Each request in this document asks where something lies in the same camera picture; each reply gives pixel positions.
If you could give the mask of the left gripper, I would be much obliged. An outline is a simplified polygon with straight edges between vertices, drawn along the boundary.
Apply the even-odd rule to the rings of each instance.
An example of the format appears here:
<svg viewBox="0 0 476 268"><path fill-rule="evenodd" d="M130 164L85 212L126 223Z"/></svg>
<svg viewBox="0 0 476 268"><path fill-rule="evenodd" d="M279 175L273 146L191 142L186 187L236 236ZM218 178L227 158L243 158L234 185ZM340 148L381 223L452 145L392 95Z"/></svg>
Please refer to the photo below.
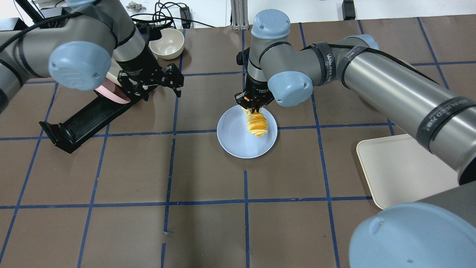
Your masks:
<svg viewBox="0 0 476 268"><path fill-rule="evenodd" d="M180 98L184 85L184 75L175 63L162 67L154 56L139 56L130 61L118 61L120 71L118 81L120 89L131 99L149 99L150 91L158 86L171 88L176 97Z"/></svg>

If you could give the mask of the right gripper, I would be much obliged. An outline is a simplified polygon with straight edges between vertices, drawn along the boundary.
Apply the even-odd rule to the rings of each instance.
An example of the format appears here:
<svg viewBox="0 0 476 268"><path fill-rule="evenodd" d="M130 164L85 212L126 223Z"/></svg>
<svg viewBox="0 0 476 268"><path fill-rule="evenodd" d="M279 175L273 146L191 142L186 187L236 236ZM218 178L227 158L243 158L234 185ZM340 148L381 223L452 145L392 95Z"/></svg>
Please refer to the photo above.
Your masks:
<svg viewBox="0 0 476 268"><path fill-rule="evenodd" d="M251 109L251 114L259 114L260 108L275 100L268 83L247 76L243 92L234 95L236 103L242 108Z"/></svg>

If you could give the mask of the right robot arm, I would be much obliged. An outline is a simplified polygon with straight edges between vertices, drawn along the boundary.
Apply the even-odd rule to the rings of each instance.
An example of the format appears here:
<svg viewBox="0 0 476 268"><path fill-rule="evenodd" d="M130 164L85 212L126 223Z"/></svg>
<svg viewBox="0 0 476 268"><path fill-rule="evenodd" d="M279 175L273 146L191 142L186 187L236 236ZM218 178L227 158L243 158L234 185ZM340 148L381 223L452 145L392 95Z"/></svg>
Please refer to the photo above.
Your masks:
<svg viewBox="0 0 476 268"><path fill-rule="evenodd" d="M289 33L289 18L280 10L256 15L251 46L236 57L246 70L238 105L252 111L272 101L296 106L315 86L339 81L458 173L459 187L393 205L359 224L350 240L350 267L474 268L475 101L379 51L370 35L296 51Z"/></svg>

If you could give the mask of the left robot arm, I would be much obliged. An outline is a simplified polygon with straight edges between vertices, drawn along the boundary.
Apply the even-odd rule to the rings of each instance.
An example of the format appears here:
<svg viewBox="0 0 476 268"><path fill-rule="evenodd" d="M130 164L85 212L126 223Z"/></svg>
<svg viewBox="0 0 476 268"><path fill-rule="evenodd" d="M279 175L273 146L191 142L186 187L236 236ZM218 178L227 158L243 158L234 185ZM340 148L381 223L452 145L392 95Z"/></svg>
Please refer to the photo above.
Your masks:
<svg viewBox="0 0 476 268"><path fill-rule="evenodd" d="M1 111L26 81L53 78L70 89L95 90L112 61L135 83L171 88L177 97L184 76L175 64L161 67L118 0L68 0L67 14L21 31L1 32Z"/></svg>

